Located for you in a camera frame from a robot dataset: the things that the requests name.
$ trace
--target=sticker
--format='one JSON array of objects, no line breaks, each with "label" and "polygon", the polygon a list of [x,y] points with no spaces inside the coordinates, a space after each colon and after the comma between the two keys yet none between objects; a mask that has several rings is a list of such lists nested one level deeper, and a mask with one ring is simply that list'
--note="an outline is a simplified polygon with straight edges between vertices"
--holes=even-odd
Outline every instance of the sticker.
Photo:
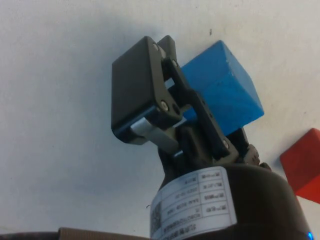
[{"label": "sticker", "polygon": [[151,204],[150,237],[180,240],[237,223],[227,171],[208,167],[183,175],[158,191]]}]

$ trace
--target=red block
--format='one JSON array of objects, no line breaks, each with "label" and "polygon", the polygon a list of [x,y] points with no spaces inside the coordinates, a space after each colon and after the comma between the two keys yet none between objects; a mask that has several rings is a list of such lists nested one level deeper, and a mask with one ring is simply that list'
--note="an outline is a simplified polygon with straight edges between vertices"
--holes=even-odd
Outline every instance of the red block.
[{"label": "red block", "polygon": [[312,128],[280,161],[295,194],[320,204],[320,131]]}]

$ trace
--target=white table surface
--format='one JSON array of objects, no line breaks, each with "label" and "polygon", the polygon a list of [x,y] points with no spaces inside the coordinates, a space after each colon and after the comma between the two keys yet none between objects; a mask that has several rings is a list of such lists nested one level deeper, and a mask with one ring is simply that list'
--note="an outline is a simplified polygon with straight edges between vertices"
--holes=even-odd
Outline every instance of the white table surface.
[{"label": "white table surface", "polygon": [[[248,138],[284,176],[279,155],[320,129],[319,11],[318,0],[1,0],[0,233],[149,236],[156,147],[110,129],[111,64],[145,35],[171,35],[181,65],[225,41],[265,110]],[[319,238],[320,205],[299,200]]]}]

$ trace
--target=black plastic housing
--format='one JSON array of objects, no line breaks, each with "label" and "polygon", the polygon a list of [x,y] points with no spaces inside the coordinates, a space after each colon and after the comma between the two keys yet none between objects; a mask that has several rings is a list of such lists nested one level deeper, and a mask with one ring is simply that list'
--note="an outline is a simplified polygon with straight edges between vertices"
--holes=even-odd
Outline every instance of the black plastic housing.
[{"label": "black plastic housing", "polygon": [[[237,224],[187,239],[310,240],[301,206],[282,177],[259,166],[235,163],[222,167],[227,171]],[[162,186],[174,178],[167,173]]]}]

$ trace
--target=blue wooden block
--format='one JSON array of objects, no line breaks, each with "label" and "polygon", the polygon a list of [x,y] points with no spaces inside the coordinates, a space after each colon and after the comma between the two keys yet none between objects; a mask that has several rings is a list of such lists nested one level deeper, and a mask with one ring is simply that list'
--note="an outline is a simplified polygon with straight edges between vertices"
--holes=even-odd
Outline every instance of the blue wooden block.
[{"label": "blue wooden block", "polygon": [[[223,133],[228,135],[264,115],[255,86],[223,41],[182,67],[190,86],[201,93]],[[189,120],[196,113],[184,113]]]}]

